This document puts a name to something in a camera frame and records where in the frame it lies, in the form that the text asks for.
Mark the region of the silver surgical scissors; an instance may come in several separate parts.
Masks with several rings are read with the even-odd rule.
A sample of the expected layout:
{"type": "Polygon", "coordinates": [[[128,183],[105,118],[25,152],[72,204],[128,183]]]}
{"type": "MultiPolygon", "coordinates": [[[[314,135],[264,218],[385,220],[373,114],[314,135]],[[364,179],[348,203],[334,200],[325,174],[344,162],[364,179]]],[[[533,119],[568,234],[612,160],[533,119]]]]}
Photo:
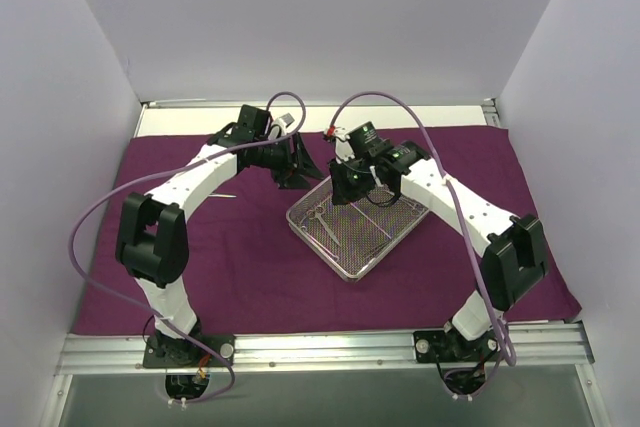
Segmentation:
{"type": "Polygon", "coordinates": [[[324,218],[325,214],[326,214],[326,209],[325,209],[325,207],[323,205],[315,206],[315,207],[313,207],[313,208],[311,208],[310,210],[307,211],[308,218],[317,220],[319,222],[319,224],[321,225],[321,227],[326,232],[326,234],[328,235],[328,237],[331,239],[331,241],[335,245],[340,247],[341,246],[341,242],[339,241],[339,239],[338,239],[337,235],[335,234],[335,232],[333,231],[333,229],[326,222],[326,220],[324,218]]]}

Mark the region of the metal mesh instrument tray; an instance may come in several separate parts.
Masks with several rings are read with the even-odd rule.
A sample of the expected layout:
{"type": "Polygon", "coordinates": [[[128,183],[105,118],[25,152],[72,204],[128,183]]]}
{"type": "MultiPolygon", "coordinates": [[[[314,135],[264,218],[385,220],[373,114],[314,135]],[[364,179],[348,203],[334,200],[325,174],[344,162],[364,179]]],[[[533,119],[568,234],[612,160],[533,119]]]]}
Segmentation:
{"type": "Polygon", "coordinates": [[[404,196],[386,202],[391,193],[378,187],[370,193],[373,202],[362,199],[348,205],[333,205],[329,177],[320,181],[286,212],[291,230],[336,274],[357,282],[386,257],[429,213],[429,209],[404,196]],[[307,211],[323,205],[326,222],[337,235],[335,245],[319,222],[307,211]]]}

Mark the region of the purple cloth wrap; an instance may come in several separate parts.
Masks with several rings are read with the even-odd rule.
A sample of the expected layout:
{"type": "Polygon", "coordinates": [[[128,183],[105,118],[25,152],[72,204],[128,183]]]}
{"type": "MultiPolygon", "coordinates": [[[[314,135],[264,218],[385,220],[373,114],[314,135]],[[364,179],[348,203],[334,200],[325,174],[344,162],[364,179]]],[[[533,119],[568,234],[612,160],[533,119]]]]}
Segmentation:
{"type": "MultiPolygon", "coordinates": [[[[488,126],[427,128],[444,167],[490,203],[537,214],[508,132],[488,126]]],[[[148,136],[129,142],[116,186],[185,165],[204,136],[148,136]]],[[[208,199],[188,221],[189,301],[207,333],[275,334],[442,326],[474,287],[459,234],[428,215],[362,280],[346,282],[290,229],[286,211],[303,194],[279,190],[268,171],[250,168],[220,188],[234,199],[208,199]]],[[[115,259],[121,205],[109,203],[91,277],[147,304],[115,259]]],[[[550,272],[506,317],[570,320],[581,305],[553,257],[550,272]]],[[[139,335],[151,314],[88,284],[71,332],[139,335]]]]}

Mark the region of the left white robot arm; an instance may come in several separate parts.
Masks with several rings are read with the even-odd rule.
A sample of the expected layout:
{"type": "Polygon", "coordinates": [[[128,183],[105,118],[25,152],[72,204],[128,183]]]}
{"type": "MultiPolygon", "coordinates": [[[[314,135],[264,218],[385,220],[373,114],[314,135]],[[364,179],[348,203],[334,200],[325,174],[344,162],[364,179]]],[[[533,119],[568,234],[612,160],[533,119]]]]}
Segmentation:
{"type": "Polygon", "coordinates": [[[308,189],[323,173],[302,137],[248,147],[246,135],[212,135],[184,169],[145,194],[133,192],[122,205],[116,260],[136,279],[153,309],[155,328],[167,340],[165,352],[179,366],[202,352],[195,335],[198,316],[183,281],[189,261],[187,222],[218,187],[249,167],[271,172],[281,189],[308,189]]]}

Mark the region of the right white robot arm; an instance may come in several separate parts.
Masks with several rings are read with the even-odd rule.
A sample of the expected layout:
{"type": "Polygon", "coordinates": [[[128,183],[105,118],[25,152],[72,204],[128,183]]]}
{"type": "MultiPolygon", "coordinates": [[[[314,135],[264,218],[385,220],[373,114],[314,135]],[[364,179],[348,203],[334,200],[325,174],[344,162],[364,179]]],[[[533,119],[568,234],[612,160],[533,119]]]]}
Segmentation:
{"type": "Polygon", "coordinates": [[[540,220],[518,217],[475,193],[445,169],[441,159],[412,141],[333,143],[329,172],[336,204],[364,198],[376,187],[388,188],[429,209],[461,235],[475,288],[449,321],[444,347],[455,359],[469,358],[480,338],[493,331],[506,342],[503,316],[549,273],[546,239],[540,220]]]}

